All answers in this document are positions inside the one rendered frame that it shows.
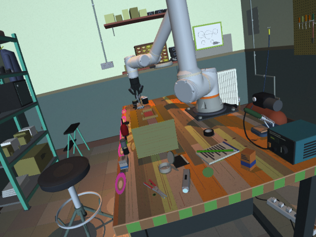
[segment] teal electronic device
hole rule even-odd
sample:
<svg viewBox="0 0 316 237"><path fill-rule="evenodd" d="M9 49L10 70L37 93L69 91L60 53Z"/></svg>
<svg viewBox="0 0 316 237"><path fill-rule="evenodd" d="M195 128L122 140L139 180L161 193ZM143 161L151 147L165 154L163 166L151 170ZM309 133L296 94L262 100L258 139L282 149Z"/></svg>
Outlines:
<svg viewBox="0 0 316 237"><path fill-rule="evenodd" d="M316 157L316 125L297 120L268 129L268 148L287 162L298 164Z"/></svg>

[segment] whiteboard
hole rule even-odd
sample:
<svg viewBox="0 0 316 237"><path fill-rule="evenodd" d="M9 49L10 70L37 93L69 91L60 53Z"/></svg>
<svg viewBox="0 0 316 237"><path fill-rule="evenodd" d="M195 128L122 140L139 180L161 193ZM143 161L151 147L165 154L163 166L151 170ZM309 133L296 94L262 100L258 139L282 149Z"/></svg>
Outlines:
<svg viewBox="0 0 316 237"><path fill-rule="evenodd" d="M193 26L196 51L223 46L222 22Z"/></svg>

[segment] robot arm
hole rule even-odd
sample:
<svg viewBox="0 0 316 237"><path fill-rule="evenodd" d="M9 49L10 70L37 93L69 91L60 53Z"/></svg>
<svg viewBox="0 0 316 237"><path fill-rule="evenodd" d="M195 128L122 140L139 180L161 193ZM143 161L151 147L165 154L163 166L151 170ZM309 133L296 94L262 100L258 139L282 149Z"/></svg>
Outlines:
<svg viewBox="0 0 316 237"><path fill-rule="evenodd" d="M212 106L215 105L214 108L220 110L223 108L223 104L219 99L216 69L201 70L197 66L195 45L186 0L166 0L166 3L168 10L163 18L150 53L136 57L131 55L125 58L127 75L131 86L133 87L134 85L134 88L142 89L138 79L137 68L160 61L163 46L172 30L179 65L178 80L174 86L177 98L181 102L191 103L201 97L204 97L203 102L216 97L217 100L216 102L213 100Z"/></svg>

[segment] pliers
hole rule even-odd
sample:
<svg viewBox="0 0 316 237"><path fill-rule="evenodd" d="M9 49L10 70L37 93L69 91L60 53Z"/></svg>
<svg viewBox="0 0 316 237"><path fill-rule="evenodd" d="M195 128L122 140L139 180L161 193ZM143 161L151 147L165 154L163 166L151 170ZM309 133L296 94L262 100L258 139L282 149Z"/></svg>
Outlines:
<svg viewBox="0 0 316 237"><path fill-rule="evenodd" d="M156 193L158 193L158 194L159 194L160 196L162 196L163 198L167 196L166 194L164 194L164 193L157 187L156 184L154 184L154 182L153 182L151 179L149 180L149 182L150 182L154 187L150 186L149 184L147 184L147 183L145 183L145 182L144 182L144 184L145 184L148 188L154 190Z"/></svg>

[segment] floor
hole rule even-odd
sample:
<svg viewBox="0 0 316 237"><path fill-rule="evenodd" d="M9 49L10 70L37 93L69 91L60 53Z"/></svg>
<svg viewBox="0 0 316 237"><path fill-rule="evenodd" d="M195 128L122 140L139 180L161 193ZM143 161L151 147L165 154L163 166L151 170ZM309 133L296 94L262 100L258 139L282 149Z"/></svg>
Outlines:
<svg viewBox="0 0 316 237"><path fill-rule="evenodd" d="M75 185L78 193L93 191L102 197L101 211L113 215L115 197L115 179L117 176L117 155L119 142L108 143L88 149L81 149L83 156L89 159L90 171L87 176ZM296 210L298 199L299 183L278 189L277 192L284 197ZM59 207L69 199L67 190L56 193L47 193L40 188L30 200L31 209L24 211L22 205L16 204L0 208L0 237L61 237L65 230L55 223L55 214ZM83 205L93 209L98 207L98 197L84 195L80 197ZM72 202L66 204L59 214L64 223L69 223L74 205ZM74 224L79 224L79 217ZM110 218L97 215L87 224L91 237L115 237L113 223ZM70 230L69 237L85 237L83 227ZM253 215L229 222L208 230L198 232L193 236L214 236L214 237L269 237L267 232L258 223Z"/></svg>

